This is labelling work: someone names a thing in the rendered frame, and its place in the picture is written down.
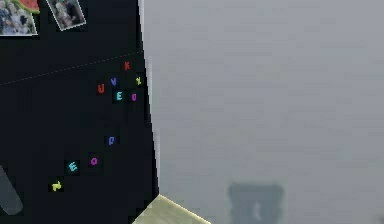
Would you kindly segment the black fridge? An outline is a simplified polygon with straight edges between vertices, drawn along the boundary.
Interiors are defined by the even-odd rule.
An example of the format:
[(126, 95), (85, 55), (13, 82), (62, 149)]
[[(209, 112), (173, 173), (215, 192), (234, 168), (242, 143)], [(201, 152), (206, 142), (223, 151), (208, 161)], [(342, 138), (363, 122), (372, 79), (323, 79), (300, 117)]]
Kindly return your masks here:
[(61, 31), (0, 36), (0, 165), (23, 209), (0, 224), (134, 224), (158, 193), (139, 0), (79, 0)]

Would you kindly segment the white framed photo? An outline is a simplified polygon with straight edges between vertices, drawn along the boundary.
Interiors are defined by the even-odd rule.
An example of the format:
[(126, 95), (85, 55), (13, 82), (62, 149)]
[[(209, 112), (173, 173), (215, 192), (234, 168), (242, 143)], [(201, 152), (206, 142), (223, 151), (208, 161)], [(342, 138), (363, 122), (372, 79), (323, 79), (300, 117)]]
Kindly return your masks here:
[(0, 36), (33, 36), (37, 34), (33, 14), (14, 0), (0, 0)]
[(79, 0), (46, 0), (61, 31), (86, 24)]

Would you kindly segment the red watermelon magnet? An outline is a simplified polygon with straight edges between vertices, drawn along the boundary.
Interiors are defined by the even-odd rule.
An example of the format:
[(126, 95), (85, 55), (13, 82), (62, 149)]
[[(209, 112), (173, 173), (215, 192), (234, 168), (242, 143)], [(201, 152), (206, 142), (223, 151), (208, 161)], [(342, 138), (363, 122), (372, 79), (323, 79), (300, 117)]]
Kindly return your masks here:
[(19, 0), (21, 7), (33, 14), (39, 14), (40, 9), (37, 0)]

